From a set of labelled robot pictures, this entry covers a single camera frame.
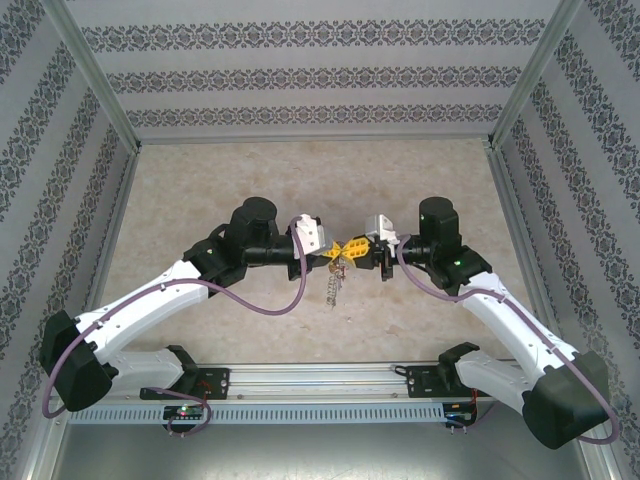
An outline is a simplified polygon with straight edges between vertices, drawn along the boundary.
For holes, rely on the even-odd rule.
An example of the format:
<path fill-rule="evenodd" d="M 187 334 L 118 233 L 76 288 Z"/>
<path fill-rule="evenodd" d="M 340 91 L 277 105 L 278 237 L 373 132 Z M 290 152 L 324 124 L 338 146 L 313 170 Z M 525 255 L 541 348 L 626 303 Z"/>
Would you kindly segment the small control board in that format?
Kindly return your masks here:
<path fill-rule="evenodd" d="M 475 403 L 447 403 L 443 405 L 446 423 L 454 428 L 470 427 L 477 419 Z"/>
<path fill-rule="evenodd" d="M 200 421 L 204 417 L 204 409 L 195 404 L 183 404 L 165 406 L 163 410 L 163 419 L 165 421 L 173 420 L 185 420 L 185 421 Z"/>

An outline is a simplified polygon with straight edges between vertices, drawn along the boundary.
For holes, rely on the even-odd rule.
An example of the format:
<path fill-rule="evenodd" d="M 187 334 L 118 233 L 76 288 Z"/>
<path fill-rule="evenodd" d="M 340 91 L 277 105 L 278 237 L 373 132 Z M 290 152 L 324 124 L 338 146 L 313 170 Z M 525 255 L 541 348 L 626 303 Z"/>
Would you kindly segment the grey sheet metal shelf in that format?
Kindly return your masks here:
<path fill-rule="evenodd" d="M 576 444 L 540 446 L 514 416 L 436 424 L 56 426 L 32 480 L 618 480 Z"/>

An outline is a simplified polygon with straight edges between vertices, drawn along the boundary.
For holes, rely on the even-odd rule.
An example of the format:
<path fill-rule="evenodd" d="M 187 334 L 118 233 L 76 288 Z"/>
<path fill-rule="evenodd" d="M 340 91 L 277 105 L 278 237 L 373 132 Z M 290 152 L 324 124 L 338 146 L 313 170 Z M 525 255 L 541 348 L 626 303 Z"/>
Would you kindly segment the aluminium table edge rail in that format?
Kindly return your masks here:
<path fill-rule="evenodd" d="M 102 305 L 101 301 L 138 160 L 138 153 L 130 154 L 126 164 L 108 177 L 108 184 L 100 198 L 71 292 L 65 304 L 72 325 L 76 324 L 79 315 L 96 310 Z"/>
<path fill-rule="evenodd" d="M 371 141 L 445 141 L 480 140 L 490 144 L 490 134 L 355 134 L 355 135 L 241 135 L 213 137 L 150 137 L 141 139 L 140 146 L 257 144 L 257 143 L 311 143 L 311 142 L 371 142 Z"/>
<path fill-rule="evenodd" d="M 585 349 L 579 342 L 567 338 L 558 324 L 555 304 L 543 278 L 543 271 L 538 264 L 534 245 L 527 229 L 526 218 L 522 213 L 518 196 L 501 152 L 491 145 L 486 145 L 484 150 L 533 313 L 554 334 L 568 340 L 582 354 L 588 352 L 588 349 Z"/>

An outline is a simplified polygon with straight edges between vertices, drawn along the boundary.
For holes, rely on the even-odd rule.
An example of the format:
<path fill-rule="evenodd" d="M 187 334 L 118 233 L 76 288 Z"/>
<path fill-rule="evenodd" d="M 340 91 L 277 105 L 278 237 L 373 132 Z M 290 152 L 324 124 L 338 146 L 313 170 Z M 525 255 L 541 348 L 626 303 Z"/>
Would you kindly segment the wide aluminium mounting rail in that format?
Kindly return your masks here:
<path fill-rule="evenodd" d="M 437 364 L 417 364 L 438 366 Z M 84 410 L 108 397 L 160 399 L 185 372 L 228 368 L 231 399 L 381 399 L 410 398 L 405 368 L 388 363 L 206 365 L 180 360 L 171 352 L 121 355 L 110 364 L 82 368 L 74 376 L 62 372 L 56 394 L 70 411 Z"/>

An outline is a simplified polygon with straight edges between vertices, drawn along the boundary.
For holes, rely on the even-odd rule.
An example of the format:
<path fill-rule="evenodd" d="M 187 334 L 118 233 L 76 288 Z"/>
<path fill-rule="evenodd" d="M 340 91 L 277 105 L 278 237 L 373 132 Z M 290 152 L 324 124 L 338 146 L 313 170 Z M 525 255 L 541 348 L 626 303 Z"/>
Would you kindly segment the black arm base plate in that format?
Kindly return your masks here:
<path fill-rule="evenodd" d="M 165 390 L 204 400 L 226 400 L 229 384 L 228 368 L 197 368 L 185 372 Z"/>
<path fill-rule="evenodd" d="M 417 365 L 405 368 L 410 398 L 471 398 L 472 390 L 438 366 Z"/>

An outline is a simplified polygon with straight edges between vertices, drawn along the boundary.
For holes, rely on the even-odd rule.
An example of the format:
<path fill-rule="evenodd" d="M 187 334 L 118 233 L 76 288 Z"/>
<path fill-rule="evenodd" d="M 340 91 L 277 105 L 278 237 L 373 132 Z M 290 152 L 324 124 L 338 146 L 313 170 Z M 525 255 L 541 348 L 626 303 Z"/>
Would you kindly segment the aluminium frame post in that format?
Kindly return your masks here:
<path fill-rule="evenodd" d="M 495 127 L 483 142 L 486 151 L 495 150 L 504 142 L 582 3 L 583 0 L 559 0 Z"/>
<path fill-rule="evenodd" d="M 40 2 L 127 150 L 137 153 L 140 140 L 66 1 Z"/>

